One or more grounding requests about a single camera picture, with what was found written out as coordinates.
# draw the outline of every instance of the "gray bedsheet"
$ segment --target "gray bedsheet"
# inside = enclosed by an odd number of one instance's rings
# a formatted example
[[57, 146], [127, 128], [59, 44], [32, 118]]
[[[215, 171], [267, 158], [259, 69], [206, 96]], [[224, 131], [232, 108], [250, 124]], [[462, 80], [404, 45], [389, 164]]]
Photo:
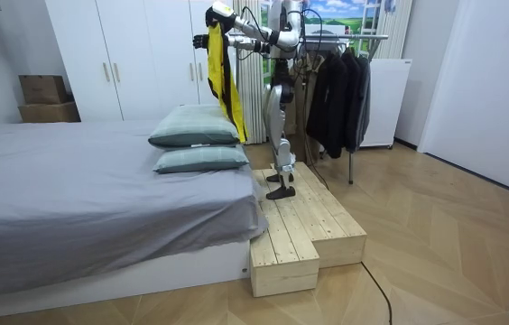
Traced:
[[268, 227], [247, 167], [152, 172], [162, 154], [147, 142], [156, 124], [0, 126], [0, 293], [245, 241]]

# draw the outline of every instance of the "yellow cloth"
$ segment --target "yellow cloth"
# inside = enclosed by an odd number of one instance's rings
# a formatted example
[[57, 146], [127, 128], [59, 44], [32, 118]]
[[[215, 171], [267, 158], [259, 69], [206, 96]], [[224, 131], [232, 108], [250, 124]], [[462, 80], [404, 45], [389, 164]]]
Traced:
[[[229, 78], [230, 96], [225, 92], [225, 81]], [[243, 120], [243, 108], [230, 70], [227, 49], [225, 48], [220, 23], [215, 27], [208, 28], [208, 84], [213, 95], [218, 98], [218, 103], [223, 113], [233, 122], [238, 131], [240, 142], [246, 141], [248, 134]]]

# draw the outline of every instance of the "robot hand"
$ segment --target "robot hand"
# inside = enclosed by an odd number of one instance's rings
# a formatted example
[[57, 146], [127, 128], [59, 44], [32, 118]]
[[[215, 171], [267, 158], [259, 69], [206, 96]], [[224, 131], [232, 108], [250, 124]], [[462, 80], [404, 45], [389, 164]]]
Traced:
[[192, 45], [194, 45], [195, 49], [207, 49], [208, 47], [208, 35], [194, 35], [192, 38]]
[[218, 11], [215, 11], [212, 7], [210, 7], [205, 14], [205, 21], [207, 23], [207, 27], [215, 26], [216, 23], [222, 23], [223, 33], [227, 33], [233, 28], [235, 24], [236, 15], [232, 13], [228, 15], [220, 14]]

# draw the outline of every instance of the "brown box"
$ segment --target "brown box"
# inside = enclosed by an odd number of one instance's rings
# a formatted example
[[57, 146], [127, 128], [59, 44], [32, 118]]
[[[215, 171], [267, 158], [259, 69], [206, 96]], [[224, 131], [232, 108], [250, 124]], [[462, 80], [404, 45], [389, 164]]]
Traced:
[[61, 104], [68, 94], [61, 76], [19, 76], [26, 104]]
[[29, 104], [18, 108], [24, 123], [80, 122], [76, 102]]

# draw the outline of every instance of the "wooden step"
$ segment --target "wooden step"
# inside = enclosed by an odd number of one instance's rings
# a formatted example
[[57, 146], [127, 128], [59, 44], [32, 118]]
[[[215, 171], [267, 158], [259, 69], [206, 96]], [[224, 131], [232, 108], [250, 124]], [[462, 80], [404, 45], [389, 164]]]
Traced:
[[295, 164], [293, 186], [308, 222], [303, 226], [320, 257], [320, 268], [360, 263], [366, 232], [303, 162]]
[[[263, 171], [254, 171], [254, 178], [270, 191]], [[292, 293], [317, 286], [319, 254], [307, 236], [294, 209], [280, 200], [262, 200], [262, 213], [269, 228], [251, 240], [251, 283], [253, 296]]]
[[[264, 193], [278, 183], [254, 171]], [[261, 198], [269, 229], [251, 240], [251, 282], [255, 297], [312, 289], [318, 269], [361, 262], [366, 232], [302, 162], [295, 165], [297, 194], [282, 200]]]

